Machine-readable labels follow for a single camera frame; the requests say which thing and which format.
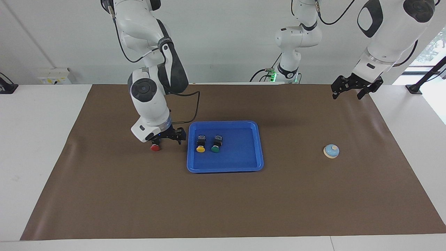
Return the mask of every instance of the brown mat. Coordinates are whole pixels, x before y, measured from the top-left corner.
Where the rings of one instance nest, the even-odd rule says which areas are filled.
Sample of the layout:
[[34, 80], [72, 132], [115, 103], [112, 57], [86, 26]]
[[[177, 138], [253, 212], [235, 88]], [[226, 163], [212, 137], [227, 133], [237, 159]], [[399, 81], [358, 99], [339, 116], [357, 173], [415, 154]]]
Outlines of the brown mat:
[[[445, 233], [369, 96], [328, 85], [189, 86], [197, 121], [253, 120], [260, 172], [192, 174], [187, 143], [150, 151], [124, 85], [95, 85], [21, 240]], [[194, 98], [167, 97], [174, 120]], [[341, 155], [322, 153], [335, 143]]]

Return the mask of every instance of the white table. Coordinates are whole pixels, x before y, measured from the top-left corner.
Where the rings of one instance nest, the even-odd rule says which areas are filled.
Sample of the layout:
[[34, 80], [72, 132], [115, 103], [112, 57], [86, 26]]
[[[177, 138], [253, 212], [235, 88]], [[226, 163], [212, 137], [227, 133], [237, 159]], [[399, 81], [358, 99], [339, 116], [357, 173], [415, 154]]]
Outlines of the white table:
[[[446, 234], [19, 242], [90, 88], [23, 85], [0, 96], [0, 251], [446, 250]], [[410, 95], [404, 86], [382, 86], [372, 98], [446, 222], [446, 125], [423, 96]]]

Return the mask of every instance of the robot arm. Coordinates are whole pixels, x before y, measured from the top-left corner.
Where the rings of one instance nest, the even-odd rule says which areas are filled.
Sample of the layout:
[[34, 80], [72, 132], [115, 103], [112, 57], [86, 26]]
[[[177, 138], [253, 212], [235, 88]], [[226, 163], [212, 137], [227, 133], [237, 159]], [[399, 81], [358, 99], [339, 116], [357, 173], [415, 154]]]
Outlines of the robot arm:
[[276, 44], [282, 49], [281, 61], [275, 69], [276, 81], [286, 83], [291, 83], [297, 78], [301, 54], [296, 49], [316, 46], [322, 39], [315, 1], [297, 0], [292, 7], [301, 24], [282, 28], [276, 34]]
[[339, 76], [331, 85], [333, 98], [351, 89], [361, 89], [359, 99], [376, 92], [383, 83], [381, 75], [423, 34], [434, 11], [434, 0], [398, 0], [388, 8], [382, 8], [380, 0], [369, 0], [359, 13], [358, 26], [371, 38], [370, 44], [351, 76]]
[[123, 44], [142, 54], [146, 65], [128, 79], [129, 93], [140, 115], [132, 127], [133, 134], [142, 142], [159, 144], [161, 138], [170, 138], [181, 143], [186, 134], [183, 128], [173, 128], [164, 95], [183, 92], [189, 81], [167, 29], [151, 13], [160, 8], [160, 0], [101, 3], [122, 30]]

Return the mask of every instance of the white power socket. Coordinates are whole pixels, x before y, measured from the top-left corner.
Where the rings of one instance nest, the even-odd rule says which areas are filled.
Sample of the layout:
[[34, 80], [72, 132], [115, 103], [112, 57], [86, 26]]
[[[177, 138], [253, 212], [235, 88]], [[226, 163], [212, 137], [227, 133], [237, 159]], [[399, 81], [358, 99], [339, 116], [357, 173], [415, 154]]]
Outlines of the white power socket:
[[68, 68], [41, 69], [37, 77], [41, 84], [71, 84]]

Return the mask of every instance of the blue dome object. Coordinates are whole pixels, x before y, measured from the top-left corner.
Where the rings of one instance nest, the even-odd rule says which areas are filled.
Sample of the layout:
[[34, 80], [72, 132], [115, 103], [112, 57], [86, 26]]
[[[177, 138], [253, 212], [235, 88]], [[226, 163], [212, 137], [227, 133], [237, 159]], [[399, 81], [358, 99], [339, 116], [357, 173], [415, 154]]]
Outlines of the blue dome object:
[[334, 159], [339, 156], [339, 147], [330, 144], [324, 148], [324, 154], [330, 159]]

